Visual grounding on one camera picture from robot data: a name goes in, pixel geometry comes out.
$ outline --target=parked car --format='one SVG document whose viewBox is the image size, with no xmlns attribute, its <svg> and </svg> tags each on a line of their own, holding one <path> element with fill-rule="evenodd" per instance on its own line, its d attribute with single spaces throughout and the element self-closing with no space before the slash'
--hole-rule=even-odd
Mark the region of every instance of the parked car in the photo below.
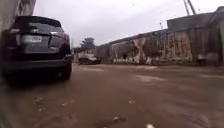
<svg viewBox="0 0 224 128">
<path fill-rule="evenodd" d="M 78 56 L 79 65 L 91 65 L 100 63 L 101 61 L 94 54 L 79 54 Z"/>
<path fill-rule="evenodd" d="M 59 21 L 19 16 L 8 30 L 2 32 L 0 43 L 4 77 L 18 71 L 44 69 L 57 71 L 64 80 L 70 78 L 73 59 L 70 40 Z"/>
</svg>

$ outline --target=utility pole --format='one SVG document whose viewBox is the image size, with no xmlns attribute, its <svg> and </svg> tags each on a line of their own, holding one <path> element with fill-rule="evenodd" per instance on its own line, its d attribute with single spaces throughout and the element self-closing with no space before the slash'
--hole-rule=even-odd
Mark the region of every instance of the utility pole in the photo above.
<svg viewBox="0 0 224 128">
<path fill-rule="evenodd" d="M 193 12 L 193 15 L 196 15 L 196 11 L 194 9 L 193 4 L 191 3 L 191 0 L 187 0 L 187 2 L 189 3 L 190 7 L 191 7 L 191 11 Z"/>
<path fill-rule="evenodd" d="M 186 0 L 184 0 L 184 6 L 185 6 L 185 9 L 186 9 L 186 12 L 187 12 L 187 16 L 189 16 L 190 12 L 189 12 Z"/>
</svg>

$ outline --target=asphalt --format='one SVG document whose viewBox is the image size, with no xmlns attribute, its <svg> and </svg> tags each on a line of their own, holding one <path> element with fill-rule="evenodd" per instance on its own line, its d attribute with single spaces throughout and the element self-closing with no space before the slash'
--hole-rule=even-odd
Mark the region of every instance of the asphalt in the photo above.
<svg viewBox="0 0 224 128">
<path fill-rule="evenodd" d="M 0 103 L 13 128 L 223 128 L 223 82 L 221 68 L 74 65 L 69 81 L 2 83 Z"/>
</svg>

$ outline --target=overcast sky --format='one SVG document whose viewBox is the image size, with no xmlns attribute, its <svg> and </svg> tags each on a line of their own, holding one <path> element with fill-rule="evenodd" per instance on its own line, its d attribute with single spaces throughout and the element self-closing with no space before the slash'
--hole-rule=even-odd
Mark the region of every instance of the overcast sky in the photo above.
<svg viewBox="0 0 224 128">
<path fill-rule="evenodd" d="M 224 0 L 192 0 L 197 13 L 210 12 Z M 186 16 L 183 0 L 37 0 L 34 15 L 61 21 L 74 46 L 85 37 L 97 45 L 161 29 L 166 20 Z"/>
</svg>

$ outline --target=wet pavement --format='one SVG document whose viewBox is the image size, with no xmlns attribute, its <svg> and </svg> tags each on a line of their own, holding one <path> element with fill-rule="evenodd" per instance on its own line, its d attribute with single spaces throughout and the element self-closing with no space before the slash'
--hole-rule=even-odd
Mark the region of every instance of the wet pavement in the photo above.
<svg viewBox="0 0 224 128">
<path fill-rule="evenodd" d="M 0 110 L 16 128 L 223 128 L 223 83 L 218 68 L 74 65 L 70 81 L 2 83 Z"/>
</svg>

